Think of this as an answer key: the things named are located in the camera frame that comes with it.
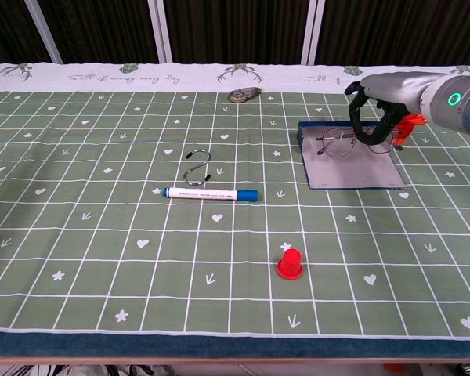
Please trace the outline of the white blue marker pen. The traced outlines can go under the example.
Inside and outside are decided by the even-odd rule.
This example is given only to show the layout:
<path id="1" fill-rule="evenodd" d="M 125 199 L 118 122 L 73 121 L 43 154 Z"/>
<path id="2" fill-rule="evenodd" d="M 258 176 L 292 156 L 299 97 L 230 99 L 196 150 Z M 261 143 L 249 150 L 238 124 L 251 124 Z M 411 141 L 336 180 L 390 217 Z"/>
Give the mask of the white blue marker pen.
<path id="1" fill-rule="evenodd" d="M 257 190 L 217 190 L 166 187 L 161 190 L 161 193 L 167 198 L 195 200 L 256 202 L 259 198 L 259 192 Z"/>

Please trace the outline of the white partition post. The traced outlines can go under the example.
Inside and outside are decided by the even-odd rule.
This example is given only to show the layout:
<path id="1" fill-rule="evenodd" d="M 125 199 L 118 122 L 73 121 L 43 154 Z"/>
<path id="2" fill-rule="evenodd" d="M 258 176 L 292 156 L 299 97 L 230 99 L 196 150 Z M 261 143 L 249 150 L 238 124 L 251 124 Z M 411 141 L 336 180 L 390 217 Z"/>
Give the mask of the white partition post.
<path id="1" fill-rule="evenodd" d="M 28 12 L 37 28 L 37 31 L 42 39 L 42 42 L 49 54 L 50 59 L 53 63 L 63 64 L 62 57 L 55 43 L 54 37 L 49 29 L 49 25 L 44 17 L 42 9 L 38 3 L 38 0 L 23 0 L 26 5 Z"/>
<path id="2" fill-rule="evenodd" d="M 301 65 L 314 65 L 326 0 L 309 0 L 302 43 Z"/>
<path id="3" fill-rule="evenodd" d="M 164 0 L 147 0 L 159 63 L 172 63 Z"/>

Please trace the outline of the green grid tablecloth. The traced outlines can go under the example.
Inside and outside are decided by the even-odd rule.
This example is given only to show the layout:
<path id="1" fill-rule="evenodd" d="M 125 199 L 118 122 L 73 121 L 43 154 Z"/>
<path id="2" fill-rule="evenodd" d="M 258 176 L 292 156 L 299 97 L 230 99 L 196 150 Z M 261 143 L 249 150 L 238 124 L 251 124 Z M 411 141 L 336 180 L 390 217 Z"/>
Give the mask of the green grid tablecloth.
<path id="1" fill-rule="evenodd" d="M 379 72 L 0 64 L 0 357 L 470 359 L 470 137 L 419 125 L 404 189 L 307 183 L 298 123 Z"/>

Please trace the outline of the grey pouch blue edge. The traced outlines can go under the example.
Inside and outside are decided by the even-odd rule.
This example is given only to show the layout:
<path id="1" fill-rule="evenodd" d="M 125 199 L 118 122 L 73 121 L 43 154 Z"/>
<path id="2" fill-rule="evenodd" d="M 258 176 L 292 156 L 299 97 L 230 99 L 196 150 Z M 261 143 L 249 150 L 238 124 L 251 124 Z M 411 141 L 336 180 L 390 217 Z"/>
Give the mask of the grey pouch blue edge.
<path id="1" fill-rule="evenodd" d="M 356 147 L 347 157 L 334 158 L 318 155 L 322 146 L 316 138 L 330 128 L 353 128 L 347 121 L 301 121 L 297 141 L 304 164 L 305 176 L 312 190 L 404 189 L 403 181 L 392 150 L 388 154 L 374 154 L 367 148 Z"/>

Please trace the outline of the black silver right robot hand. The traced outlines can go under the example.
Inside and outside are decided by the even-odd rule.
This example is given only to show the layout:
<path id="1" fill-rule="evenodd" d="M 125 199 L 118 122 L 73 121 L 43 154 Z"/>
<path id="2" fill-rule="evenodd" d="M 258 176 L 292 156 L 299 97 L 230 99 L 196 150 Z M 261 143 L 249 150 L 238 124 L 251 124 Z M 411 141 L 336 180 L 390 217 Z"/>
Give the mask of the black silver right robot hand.
<path id="1" fill-rule="evenodd" d="M 355 96 L 349 104 L 349 117 L 357 140 L 367 146 L 386 141 L 404 117 L 421 113 L 422 93 L 441 77 L 428 72 L 392 72 L 368 75 L 349 84 L 344 93 Z M 360 109 L 369 99 L 377 101 L 384 115 L 374 130 L 367 133 L 361 125 Z"/>

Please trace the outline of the metal S hook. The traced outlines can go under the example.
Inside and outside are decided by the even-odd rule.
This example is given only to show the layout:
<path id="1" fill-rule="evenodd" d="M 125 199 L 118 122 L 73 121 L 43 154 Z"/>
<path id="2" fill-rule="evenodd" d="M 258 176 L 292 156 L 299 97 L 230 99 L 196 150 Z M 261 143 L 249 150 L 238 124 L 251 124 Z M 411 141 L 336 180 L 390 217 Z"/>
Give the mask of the metal S hook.
<path id="1" fill-rule="evenodd" d="M 187 169 L 184 174 L 183 174 L 183 180 L 184 182 L 189 185 L 189 186 L 201 186 L 201 185 L 204 185 L 207 181 L 209 181 L 211 179 L 211 175 L 209 173 L 207 173 L 202 180 L 190 180 L 189 179 L 189 174 L 200 169 L 200 168 L 203 168 L 204 166 L 206 166 L 212 159 L 212 156 L 211 156 L 211 153 L 208 151 L 208 150 L 205 150 L 205 149 L 196 149 L 196 150 L 192 150 L 190 151 L 186 156 L 185 156 L 185 159 L 186 160 L 189 160 L 194 154 L 198 154 L 198 153 L 202 153 L 205 155 L 205 158 L 202 162 L 194 165 L 192 168 L 189 168 Z"/>

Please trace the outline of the eyeglasses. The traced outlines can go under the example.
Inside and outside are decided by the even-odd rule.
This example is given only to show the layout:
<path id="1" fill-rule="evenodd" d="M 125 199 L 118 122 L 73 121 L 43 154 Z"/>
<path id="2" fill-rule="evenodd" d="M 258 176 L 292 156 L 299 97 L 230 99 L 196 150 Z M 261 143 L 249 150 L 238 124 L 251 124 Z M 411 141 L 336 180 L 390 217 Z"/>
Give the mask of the eyeglasses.
<path id="1" fill-rule="evenodd" d="M 330 128 L 322 136 L 317 137 L 322 146 L 317 151 L 318 155 L 326 154 L 329 157 L 341 158 L 350 155 L 356 147 L 367 148 L 374 154 L 388 154 L 392 150 L 402 151 L 403 147 L 396 143 L 396 132 L 392 132 L 389 137 L 378 145 L 365 145 L 357 140 L 352 130 L 346 128 Z"/>

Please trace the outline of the red bottle cap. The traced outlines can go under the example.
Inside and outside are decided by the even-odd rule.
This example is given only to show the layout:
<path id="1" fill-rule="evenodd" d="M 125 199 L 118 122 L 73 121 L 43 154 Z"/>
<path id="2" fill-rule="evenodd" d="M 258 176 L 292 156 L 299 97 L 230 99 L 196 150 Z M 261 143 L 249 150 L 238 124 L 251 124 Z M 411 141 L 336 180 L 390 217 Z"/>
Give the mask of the red bottle cap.
<path id="1" fill-rule="evenodd" d="M 302 254 L 298 249 L 287 249 L 277 263 L 277 273 L 286 280 L 296 280 L 302 276 Z"/>

